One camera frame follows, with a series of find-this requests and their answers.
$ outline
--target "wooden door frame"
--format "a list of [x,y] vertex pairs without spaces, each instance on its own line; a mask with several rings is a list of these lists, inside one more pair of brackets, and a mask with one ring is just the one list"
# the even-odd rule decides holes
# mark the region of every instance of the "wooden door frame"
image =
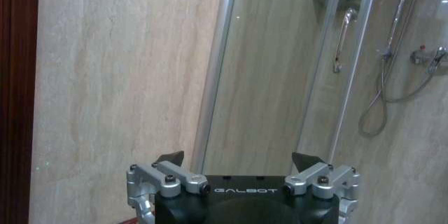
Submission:
[[27,223],[37,0],[0,0],[0,223]]

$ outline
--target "shower enclosure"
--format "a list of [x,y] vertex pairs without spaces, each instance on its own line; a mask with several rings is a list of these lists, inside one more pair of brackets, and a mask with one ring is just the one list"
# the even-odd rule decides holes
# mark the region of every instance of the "shower enclosure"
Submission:
[[193,168],[362,175],[353,223],[446,223],[448,0],[221,0]]

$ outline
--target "glass panel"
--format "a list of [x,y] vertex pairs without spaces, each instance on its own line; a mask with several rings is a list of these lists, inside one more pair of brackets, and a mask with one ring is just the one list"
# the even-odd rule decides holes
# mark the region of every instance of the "glass panel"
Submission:
[[325,0],[234,0],[205,174],[289,173],[325,11]]
[[338,2],[299,135],[298,152],[315,155],[323,160],[327,160],[330,153],[354,60],[355,31],[361,23],[357,16],[362,11],[359,3],[361,0],[339,0]]
[[[353,223],[446,221],[448,56],[438,47],[448,46],[448,0],[405,0],[391,54],[383,61],[381,54],[386,52],[398,2],[373,3],[333,158],[334,165],[350,164],[362,175],[362,200]],[[375,95],[374,80],[381,76],[382,64],[390,66],[385,81],[386,114],[379,97],[359,123]],[[409,99],[394,101],[413,91],[418,92]],[[383,130],[377,130],[381,122]]]

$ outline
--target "shower hose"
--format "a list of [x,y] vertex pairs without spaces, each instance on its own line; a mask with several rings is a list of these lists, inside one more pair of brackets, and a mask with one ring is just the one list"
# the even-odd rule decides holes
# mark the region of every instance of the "shower hose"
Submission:
[[[370,100],[367,108],[363,110],[363,112],[359,116],[358,124],[357,124],[358,133],[363,137],[369,137],[369,138],[374,137],[382,132],[385,124],[386,124],[386,118],[387,118],[386,104],[409,101],[418,94],[418,92],[425,88],[425,86],[427,85],[427,83],[431,80],[431,77],[434,75],[434,71],[435,71],[435,70],[426,71],[426,77],[423,78],[423,80],[419,83],[419,85],[417,86],[417,88],[409,94],[403,95],[399,98],[390,98],[385,94],[385,86],[386,86],[386,76],[387,76],[389,70],[391,68],[391,65],[393,64],[387,63],[387,58],[382,57],[382,59],[381,59],[381,72],[379,72],[378,77],[375,78],[375,82],[374,82],[375,95],[374,95],[373,99]],[[379,103],[379,106],[381,106],[381,109],[382,109],[381,124],[375,129],[373,129],[371,131],[367,131],[367,130],[365,130],[366,118],[367,118],[367,115],[371,111],[371,108],[373,108],[373,106],[377,102]]]

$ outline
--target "metal screw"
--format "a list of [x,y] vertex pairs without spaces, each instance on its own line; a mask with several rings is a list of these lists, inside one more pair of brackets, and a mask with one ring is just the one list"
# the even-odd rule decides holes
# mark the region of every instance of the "metal screw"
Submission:
[[317,177],[317,183],[318,184],[327,184],[329,183],[329,179],[326,176],[318,176]]
[[285,192],[286,192],[286,194],[289,194],[289,195],[293,195],[294,194],[294,189],[290,187],[290,186],[283,186],[283,190],[285,190]]
[[174,178],[174,176],[173,176],[173,175],[170,175],[170,174],[169,174],[169,175],[166,175],[166,176],[165,176],[165,182],[166,182],[166,183],[175,182],[175,178]]
[[209,184],[202,185],[202,186],[201,186],[201,189],[199,189],[199,193],[201,193],[201,195],[206,195],[206,194],[210,192],[210,190],[211,190],[211,187],[210,187]]

